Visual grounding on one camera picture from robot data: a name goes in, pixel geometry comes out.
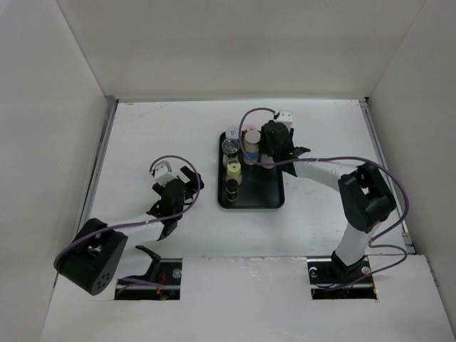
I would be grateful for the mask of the blue label grey cap jar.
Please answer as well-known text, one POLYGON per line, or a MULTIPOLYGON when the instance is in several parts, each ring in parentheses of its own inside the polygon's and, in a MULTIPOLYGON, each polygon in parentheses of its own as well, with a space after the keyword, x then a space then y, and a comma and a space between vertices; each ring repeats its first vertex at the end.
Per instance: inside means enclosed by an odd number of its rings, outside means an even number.
POLYGON ((261 133, 256 130, 249 130, 244 135, 244 149, 247 156, 244 156, 244 162, 247 165, 253 165, 254 161, 258 160, 259 156, 259 142, 261 140, 261 133))

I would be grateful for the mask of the clear cap salt grinder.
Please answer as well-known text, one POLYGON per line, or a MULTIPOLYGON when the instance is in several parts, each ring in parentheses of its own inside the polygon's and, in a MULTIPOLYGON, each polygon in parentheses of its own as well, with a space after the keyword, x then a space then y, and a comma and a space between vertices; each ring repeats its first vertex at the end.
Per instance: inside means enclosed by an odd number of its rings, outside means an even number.
POLYGON ((238 160, 239 141, 234 138, 225 138, 221 144, 222 163, 226 167, 231 161, 238 160))

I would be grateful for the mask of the yellow cap spice shaker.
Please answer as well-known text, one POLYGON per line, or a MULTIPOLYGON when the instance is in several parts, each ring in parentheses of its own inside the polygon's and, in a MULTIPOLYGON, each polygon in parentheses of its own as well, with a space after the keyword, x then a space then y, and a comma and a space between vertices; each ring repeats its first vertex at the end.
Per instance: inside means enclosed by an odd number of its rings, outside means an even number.
POLYGON ((238 160, 227 163, 226 181, 235 180, 238 185, 242 184, 242 165, 238 160))

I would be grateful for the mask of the small dark pepper bottle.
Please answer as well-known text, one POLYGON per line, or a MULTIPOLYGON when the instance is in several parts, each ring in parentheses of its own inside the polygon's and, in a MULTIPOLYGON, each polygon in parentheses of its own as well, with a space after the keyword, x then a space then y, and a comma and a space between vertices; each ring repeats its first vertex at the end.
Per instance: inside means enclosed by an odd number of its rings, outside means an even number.
POLYGON ((229 179, 225 187, 227 193, 227 200, 229 202, 236 202, 239 194, 239 183, 235 179, 229 179))

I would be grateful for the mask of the black cap white spice bottle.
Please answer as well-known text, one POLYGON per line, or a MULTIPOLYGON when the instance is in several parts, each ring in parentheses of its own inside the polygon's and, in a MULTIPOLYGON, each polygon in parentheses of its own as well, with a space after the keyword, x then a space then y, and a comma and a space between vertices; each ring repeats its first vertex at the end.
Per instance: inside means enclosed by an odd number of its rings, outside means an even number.
POLYGON ((274 159, 268 155, 261 156, 261 165, 263 168, 271 170, 275 168, 274 159))

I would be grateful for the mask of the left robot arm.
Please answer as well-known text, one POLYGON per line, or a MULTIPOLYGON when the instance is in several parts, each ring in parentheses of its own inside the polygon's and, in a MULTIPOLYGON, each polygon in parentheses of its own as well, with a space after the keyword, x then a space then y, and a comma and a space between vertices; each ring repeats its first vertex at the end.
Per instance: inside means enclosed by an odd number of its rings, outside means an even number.
POLYGON ((152 189, 160 196, 144 218, 135 222, 109 225, 99 219, 89 219, 75 239, 64 248, 53 262, 54 269, 92 296, 101 293, 111 282, 128 236, 124 229, 153 229, 157 241, 167 238, 177 227, 204 183, 194 165, 188 162, 180 168, 188 181, 172 173, 166 162, 154 162, 150 167, 155 179, 152 189))

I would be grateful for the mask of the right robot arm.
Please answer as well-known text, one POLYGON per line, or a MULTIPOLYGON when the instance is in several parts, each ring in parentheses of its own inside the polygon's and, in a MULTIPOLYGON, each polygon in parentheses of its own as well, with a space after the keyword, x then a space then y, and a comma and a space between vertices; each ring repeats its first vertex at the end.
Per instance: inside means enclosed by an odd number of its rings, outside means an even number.
POLYGON ((348 281, 361 265, 378 226, 396 209, 394 196, 380 170, 369 162, 351 167, 335 161, 300 161, 299 157, 309 149, 296 147, 290 129, 273 120, 261 127, 259 151, 271 157, 282 172, 339 193, 347 227, 331 255, 330 271, 335 280, 348 281))

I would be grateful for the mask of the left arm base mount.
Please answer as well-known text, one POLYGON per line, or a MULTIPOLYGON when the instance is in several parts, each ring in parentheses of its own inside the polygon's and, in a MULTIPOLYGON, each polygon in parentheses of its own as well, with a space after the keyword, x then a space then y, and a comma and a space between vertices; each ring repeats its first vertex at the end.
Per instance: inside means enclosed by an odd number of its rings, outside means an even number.
POLYGON ((117 301, 176 301, 180 299, 182 259, 166 259, 145 246, 150 264, 144 274, 124 276, 117 280, 114 299, 117 301))

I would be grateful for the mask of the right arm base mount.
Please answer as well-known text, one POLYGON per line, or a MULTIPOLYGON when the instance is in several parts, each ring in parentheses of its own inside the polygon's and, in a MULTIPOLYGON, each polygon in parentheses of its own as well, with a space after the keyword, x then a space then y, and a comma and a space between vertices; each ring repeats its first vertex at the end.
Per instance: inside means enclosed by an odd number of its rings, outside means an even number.
POLYGON ((333 255, 308 258, 306 263, 312 299, 377 299, 368 257, 353 266, 345 266, 333 255))

